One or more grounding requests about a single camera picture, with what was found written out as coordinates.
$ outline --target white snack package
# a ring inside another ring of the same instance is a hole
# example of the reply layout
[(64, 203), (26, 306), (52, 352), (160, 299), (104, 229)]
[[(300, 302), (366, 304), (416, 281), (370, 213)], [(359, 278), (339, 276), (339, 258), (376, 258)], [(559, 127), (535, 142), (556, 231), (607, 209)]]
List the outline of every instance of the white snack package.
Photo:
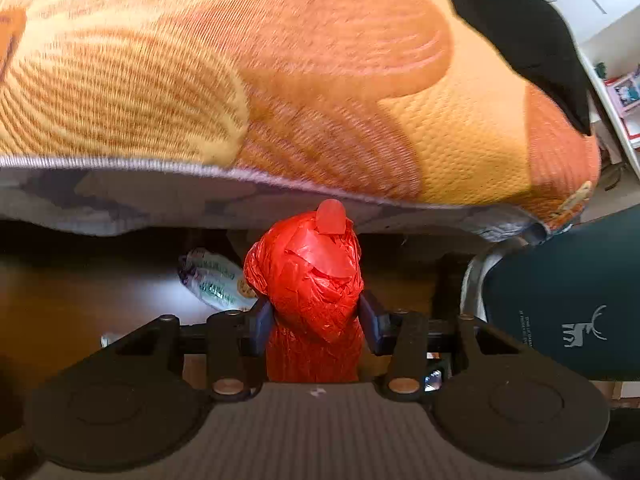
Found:
[(180, 258), (182, 284), (215, 310), (250, 310), (258, 296), (242, 269), (220, 254), (197, 248)]

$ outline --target brown floor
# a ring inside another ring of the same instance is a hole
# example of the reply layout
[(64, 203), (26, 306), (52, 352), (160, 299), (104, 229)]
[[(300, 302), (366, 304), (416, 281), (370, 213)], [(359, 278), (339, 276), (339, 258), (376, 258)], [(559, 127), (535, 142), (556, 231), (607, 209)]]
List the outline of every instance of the brown floor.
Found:
[[(128, 333), (164, 313), (183, 324), (212, 310), (180, 284), (177, 258), (205, 246), (238, 260), (223, 232), (148, 229), (114, 238), (0, 222), (0, 435), (20, 424), (24, 396), (99, 349), (105, 332)], [(360, 238), (366, 286), (389, 307), (428, 310), (433, 266), (405, 258), (402, 238)], [(385, 358), (364, 355), (362, 370)]]

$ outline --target white deer logo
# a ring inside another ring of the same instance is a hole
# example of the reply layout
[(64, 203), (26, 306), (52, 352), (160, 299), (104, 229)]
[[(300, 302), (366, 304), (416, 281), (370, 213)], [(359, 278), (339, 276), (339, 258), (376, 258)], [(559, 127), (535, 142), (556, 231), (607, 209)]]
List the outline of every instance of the white deer logo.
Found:
[(593, 323), (596, 321), (596, 318), (602, 314), (603, 309), (605, 309), (607, 305), (599, 306), (593, 316), (591, 316), (590, 323), (575, 323), (575, 324), (566, 324), (562, 325), (562, 333), (566, 334), (570, 337), (563, 337), (564, 341), (567, 341), (568, 344), (565, 344), (565, 348), (571, 348), (573, 346), (582, 346), (584, 343), (584, 334), (585, 333), (593, 333), (598, 339), (602, 339), (606, 341), (607, 338), (602, 336), (601, 332), (598, 332)]

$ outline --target red plastic bag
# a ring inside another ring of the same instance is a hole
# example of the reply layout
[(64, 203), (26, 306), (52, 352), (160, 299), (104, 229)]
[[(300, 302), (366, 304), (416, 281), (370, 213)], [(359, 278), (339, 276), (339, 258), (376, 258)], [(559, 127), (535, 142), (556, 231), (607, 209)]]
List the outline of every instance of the red plastic bag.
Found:
[(275, 224), (249, 250), (244, 276), (274, 306), (267, 345), (271, 381), (356, 381), (364, 284), (353, 223), (337, 200)]

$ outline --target transparent plastic wrapper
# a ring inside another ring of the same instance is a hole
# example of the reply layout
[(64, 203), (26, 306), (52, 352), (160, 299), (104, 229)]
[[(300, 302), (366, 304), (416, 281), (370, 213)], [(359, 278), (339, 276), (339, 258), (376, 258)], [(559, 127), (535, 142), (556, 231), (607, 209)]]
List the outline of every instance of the transparent plastic wrapper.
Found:
[(277, 222), (249, 250), (247, 281), (275, 309), (267, 345), (272, 381), (356, 381), (362, 329), (356, 315), (364, 284), (353, 223), (337, 200)]
[(258, 298), (240, 267), (206, 249), (197, 248), (182, 256), (178, 275), (194, 295), (221, 312), (250, 310)]

